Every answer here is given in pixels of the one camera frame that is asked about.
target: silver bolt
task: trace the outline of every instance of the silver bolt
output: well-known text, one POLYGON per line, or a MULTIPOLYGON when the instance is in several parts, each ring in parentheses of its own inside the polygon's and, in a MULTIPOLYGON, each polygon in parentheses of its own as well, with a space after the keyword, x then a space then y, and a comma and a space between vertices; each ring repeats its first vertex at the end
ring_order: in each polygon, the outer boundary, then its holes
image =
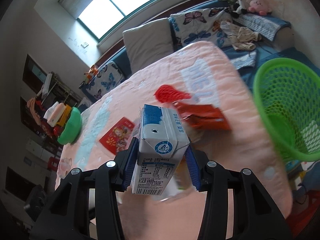
POLYGON ((217 163, 215 163, 214 161, 208 161, 207 165, 209 167, 213 167, 214 168, 215 166, 217 166, 217 163))
POLYGON ((74 168, 72 171, 71 171, 71 174, 72 175, 76 175, 80 172, 80 170, 78 168, 74 168))
POLYGON ((111 167, 116 166, 116 162, 114 162, 114 161, 108 161, 108 162, 106 163, 106 165, 111 168, 111 167))
POLYGON ((244 169, 242 172, 245 175, 250 175, 251 174, 251 171, 249 169, 244 169))

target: pink blanket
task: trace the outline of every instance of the pink blanket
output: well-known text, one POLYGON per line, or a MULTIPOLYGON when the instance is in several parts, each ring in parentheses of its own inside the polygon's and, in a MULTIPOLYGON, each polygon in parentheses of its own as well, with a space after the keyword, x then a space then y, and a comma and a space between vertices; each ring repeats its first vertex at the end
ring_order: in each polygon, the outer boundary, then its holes
MULTIPOLYGON (((206 133, 196 148, 225 168, 253 170, 284 217, 290 214, 292 196, 284 165, 262 125, 252 96, 226 55, 210 42, 197 42, 138 71, 83 112, 78 140, 63 148, 58 175, 69 169, 98 168, 114 155, 97 141, 123 116, 135 120, 144 104, 158 105, 155 91, 163 84, 196 93, 201 103, 219 106, 232 132, 206 133)), ((204 211, 205 194, 196 191, 169 202, 124 193, 119 212, 127 239, 196 239, 204 211)), ((232 209, 228 217, 232 235, 232 209)))

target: pink butterfly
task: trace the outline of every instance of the pink butterfly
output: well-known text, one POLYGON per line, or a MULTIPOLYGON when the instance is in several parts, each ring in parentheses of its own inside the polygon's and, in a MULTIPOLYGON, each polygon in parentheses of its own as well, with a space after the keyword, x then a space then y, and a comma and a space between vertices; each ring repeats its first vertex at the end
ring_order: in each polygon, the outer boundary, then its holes
POLYGON ((206 23, 207 21, 204 19, 204 17, 202 16, 201 12, 195 11, 195 12, 189 12, 185 14, 185 19, 183 22, 183 25, 187 25, 188 23, 190 23, 192 20, 198 20, 200 22, 206 23))

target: orange plush toy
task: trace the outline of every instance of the orange plush toy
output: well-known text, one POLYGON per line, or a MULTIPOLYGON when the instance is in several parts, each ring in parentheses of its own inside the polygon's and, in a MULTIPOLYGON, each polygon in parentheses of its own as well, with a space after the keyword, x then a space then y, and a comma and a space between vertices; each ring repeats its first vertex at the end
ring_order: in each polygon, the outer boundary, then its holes
POLYGON ((97 69, 97 67, 98 67, 97 65, 93 65, 90 68, 89 72, 84 73, 85 78, 82 81, 82 83, 80 84, 79 89, 81 89, 84 85, 89 84, 90 81, 92 80, 92 78, 94 78, 99 73, 99 70, 97 69))

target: empty milk carton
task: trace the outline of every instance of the empty milk carton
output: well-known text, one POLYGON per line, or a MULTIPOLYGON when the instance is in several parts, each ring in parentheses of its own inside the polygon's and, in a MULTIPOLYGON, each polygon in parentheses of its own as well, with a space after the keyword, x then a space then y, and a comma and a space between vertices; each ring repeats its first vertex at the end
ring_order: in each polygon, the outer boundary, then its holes
POLYGON ((161 195, 189 143, 175 110, 144 105, 132 192, 161 195))

